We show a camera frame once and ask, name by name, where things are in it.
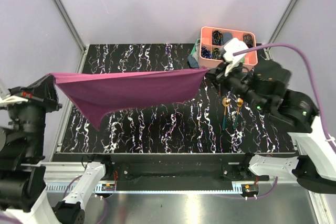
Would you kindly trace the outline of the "gold fork teal handle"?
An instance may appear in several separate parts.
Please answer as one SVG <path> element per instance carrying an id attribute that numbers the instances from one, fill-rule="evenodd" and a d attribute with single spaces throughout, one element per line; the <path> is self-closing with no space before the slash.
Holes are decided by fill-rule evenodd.
<path id="1" fill-rule="evenodd" d="M 238 124 L 239 116 L 240 116 L 240 111 L 241 111 L 241 108 L 242 108 L 243 104 L 244 104 L 243 99 L 238 98 L 237 99 L 237 112 L 236 112 L 236 117 L 235 117 L 234 124 L 233 124 L 233 129 L 237 128 L 237 124 Z"/>

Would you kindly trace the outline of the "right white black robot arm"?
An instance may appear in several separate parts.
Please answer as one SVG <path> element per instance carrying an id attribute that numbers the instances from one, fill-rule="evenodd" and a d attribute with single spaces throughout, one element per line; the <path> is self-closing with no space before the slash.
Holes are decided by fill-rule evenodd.
<path id="1" fill-rule="evenodd" d="M 258 63 L 252 74 L 244 73 L 242 64 L 226 73 L 228 68 L 228 63 L 221 63 L 206 77 L 219 91 L 230 91 L 267 115 L 305 151 L 291 158 L 247 153 L 239 164 L 239 176 L 244 180 L 254 176 L 295 179 L 314 193 L 335 194 L 334 139 L 325 136 L 321 112 L 312 99 L 287 88 L 291 72 L 273 60 Z"/>

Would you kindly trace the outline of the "purple cloth napkin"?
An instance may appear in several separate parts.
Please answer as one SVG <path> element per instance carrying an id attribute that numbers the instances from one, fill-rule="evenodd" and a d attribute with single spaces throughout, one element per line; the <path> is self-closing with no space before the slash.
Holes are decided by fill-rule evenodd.
<path id="1" fill-rule="evenodd" d="M 99 129 L 111 112 L 160 104 L 183 103 L 195 97 L 207 68 L 123 73 L 55 72 L 55 84 L 81 114 Z"/>

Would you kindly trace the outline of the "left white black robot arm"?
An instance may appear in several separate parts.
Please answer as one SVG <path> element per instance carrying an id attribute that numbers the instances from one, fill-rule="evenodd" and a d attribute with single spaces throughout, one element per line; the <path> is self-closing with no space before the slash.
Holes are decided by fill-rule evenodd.
<path id="1" fill-rule="evenodd" d="M 60 110 L 55 78 L 47 75 L 27 87 L 1 86 L 1 109 L 11 129 L 1 128 L 1 223 L 84 223 L 86 204 L 100 179 L 113 175 L 112 165 L 91 156 L 75 188 L 52 207 L 44 181 L 46 114 Z"/>

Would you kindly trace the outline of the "gold spoon teal handle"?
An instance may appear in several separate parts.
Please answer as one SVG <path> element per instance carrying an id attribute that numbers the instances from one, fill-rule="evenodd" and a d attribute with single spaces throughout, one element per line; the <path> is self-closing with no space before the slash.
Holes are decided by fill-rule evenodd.
<path id="1" fill-rule="evenodd" d="M 226 120 L 227 120 L 227 114 L 228 114 L 228 107 L 230 106 L 230 98 L 224 97 L 222 100 L 222 105 L 224 106 L 224 116 L 222 121 L 222 130 L 224 131 L 226 129 Z"/>

